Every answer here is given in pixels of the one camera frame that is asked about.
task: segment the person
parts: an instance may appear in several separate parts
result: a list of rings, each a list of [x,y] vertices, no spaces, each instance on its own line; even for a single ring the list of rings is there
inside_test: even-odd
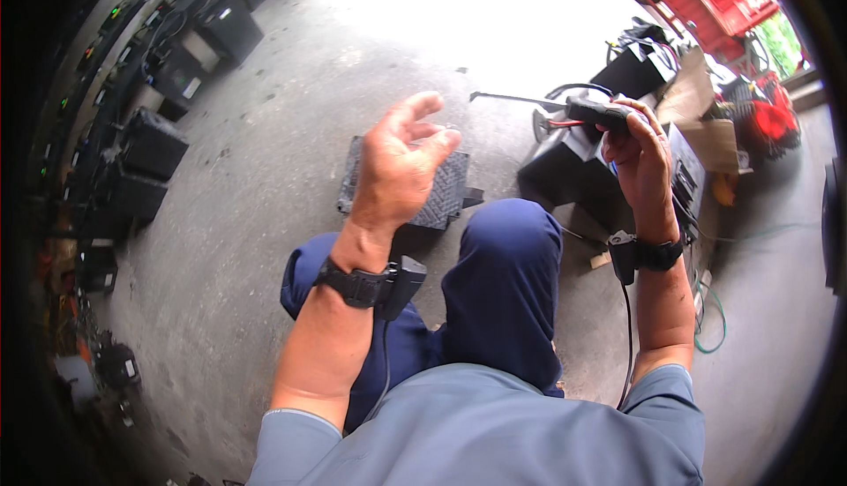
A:
[[[667,138],[644,104],[618,103],[641,113],[630,113],[630,135],[605,134],[603,156],[617,165],[639,240],[676,242]],[[682,257],[639,275],[641,351],[619,411],[564,399],[556,387],[562,228],[536,203],[501,200],[470,218],[441,285],[447,315],[436,332],[411,303],[384,329],[373,308],[314,285],[324,263],[345,274],[386,268],[395,231],[424,205],[436,167],[460,142],[459,132],[423,121],[443,106],[424,92],[393,107],[364,137],[344,228],[291,254],[281,302],[296,322],[248,484],[702,483]],[[385,384],[384,330],[393,388],[366,420]]]

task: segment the hand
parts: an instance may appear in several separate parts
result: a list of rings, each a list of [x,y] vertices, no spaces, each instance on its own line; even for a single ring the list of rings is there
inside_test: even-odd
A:
[[[418,122],[443,107],[437,92],[418,93],[396,104],[367,132],[351,223],[390,241],[397,228],[424,206],[435,169],[461,141],[458,131]]]
[[[602,154],[618,168],[623,196],[633,209],[635,232],[650,244],[679,239],[671,192],[671,145],[656,116],[644,103],[624,98],[616,103],[634,108],[627,125],[630,135],[603,137]]]

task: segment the gray long-sleeve shirt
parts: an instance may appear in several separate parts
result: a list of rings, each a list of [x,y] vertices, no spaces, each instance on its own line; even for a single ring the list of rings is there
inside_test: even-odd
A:
[[[680,365],[641,378],[619,412],[457,363],[397,385],[346,438],[310,413],[268,411],[248,484],[701,484],[704,443]]]

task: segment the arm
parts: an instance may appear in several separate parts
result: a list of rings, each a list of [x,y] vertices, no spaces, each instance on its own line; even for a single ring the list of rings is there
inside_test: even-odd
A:
[[[424,205],[435,169],[461,140],[418,122],[443,107],[438,93],[419,93],[365,135],[351,215],[330,252],[339,268],[386,268],[394,232]],[[341,430],[373,332],[373,308],[349,307],[326,285],[312,288],[282,350],[270,407],[311,412]]]
[[[620,100],[640,111],[627,118],[630,135],[607,133],[603,156],[614,161],[623,195],[633,209],[639,240],[662,244],[679,239],[671,192],[671,149],[653,112],[643,103]],[[677,363],[691,368],[694,308],[683,258],[664,272],[641,269],[638,279],[638,334],[641,351],[633,384],[654,368]]]

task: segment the red wire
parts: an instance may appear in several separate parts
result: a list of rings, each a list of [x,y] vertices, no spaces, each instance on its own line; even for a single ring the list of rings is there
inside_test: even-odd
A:
[[[565,122],[556,122],[555,120],[548,120],[551,126],[555,128],[566,128],[567,126],[577,126],[581,123],[584,123],[582,120],[566,120]]]

